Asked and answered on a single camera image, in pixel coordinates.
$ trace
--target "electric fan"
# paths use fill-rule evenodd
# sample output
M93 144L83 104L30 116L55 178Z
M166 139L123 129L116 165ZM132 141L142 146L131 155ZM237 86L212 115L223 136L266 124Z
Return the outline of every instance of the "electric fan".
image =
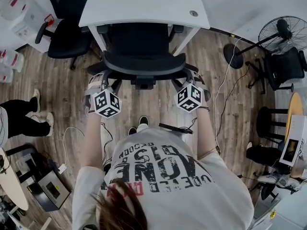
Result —
M242 54L257 46L270 53L284 53L292 47L304 50L307 47L307 22L294 16L274 19L262 28L256 44L242 51L234 44L227 44L224 47L224 57L231 67L239 69L244 63Z

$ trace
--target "hand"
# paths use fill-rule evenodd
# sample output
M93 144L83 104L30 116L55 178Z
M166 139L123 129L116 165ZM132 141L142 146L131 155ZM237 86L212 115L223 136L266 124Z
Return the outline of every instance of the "hand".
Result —
M211 99L211 93L209 91L208 86L205 84L204 80L202 79L202 76L196 72L193 72L194 80L195 80L195 86L197 88L202 89L202 105L206 105L206 102Z
M102 85L102 79L103 79L103 73L91 77L90 82L87 85L87 89L88 90L98 89L97 92L100 92L101 91L101 85ZM93 105L94 99L93 99L92 95L91 95L90 103L91 103L90 111L92 111L92 110L94 110L94 105Z

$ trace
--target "black pants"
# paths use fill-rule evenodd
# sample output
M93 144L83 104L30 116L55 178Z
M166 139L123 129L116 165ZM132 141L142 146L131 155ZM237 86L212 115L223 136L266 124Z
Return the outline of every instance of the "black pants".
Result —
M279 173L288 174L289 166L284 163L279 163L282 152L277 148L266 148L262 146L251 147L246 152L246 157L256 163L273 166Z
M39 123L26 115L37 111L37 98L29 102L11 100L0 104L8 114L8 138L23 134L25 136L46 136L49 134L50 125L47 122Z

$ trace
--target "fan stand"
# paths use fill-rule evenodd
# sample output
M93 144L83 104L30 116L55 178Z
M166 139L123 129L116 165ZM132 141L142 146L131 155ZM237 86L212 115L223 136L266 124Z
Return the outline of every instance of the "fan stand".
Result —
M243 53L251 50L254 47L257 47L267 41L270 41L273 38L276 38L277 36L279 36L279 33L275 33L272 36L269 36L255 44L253 44L250 47L247 47L246 49L243 49L240 51L240 49L235 46L234 44L227 44L224 46L224 57L225 60L227 61L227 63L234 69L240 69L243 64L244 64L244 58L243 58Z

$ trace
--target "white box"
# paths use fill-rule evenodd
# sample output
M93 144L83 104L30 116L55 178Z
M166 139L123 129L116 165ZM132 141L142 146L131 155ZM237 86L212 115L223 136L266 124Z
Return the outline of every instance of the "white box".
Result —
M188 113L193 112L202 103L202 89L189 83L179 93L175 94L176 106Z
M279 162L293 166L298 154L303 160L307 158L307 117L292 115L289 134Z
M121 111L121 100L109 90L93 94L95 112L105 118L110 118Z
M39 44L34 43L36 35L42 24L45 23L47 16L47 13L35 1L29 1L25 11L11 23L10 30L40 52L47 52L50 37L43 36Z

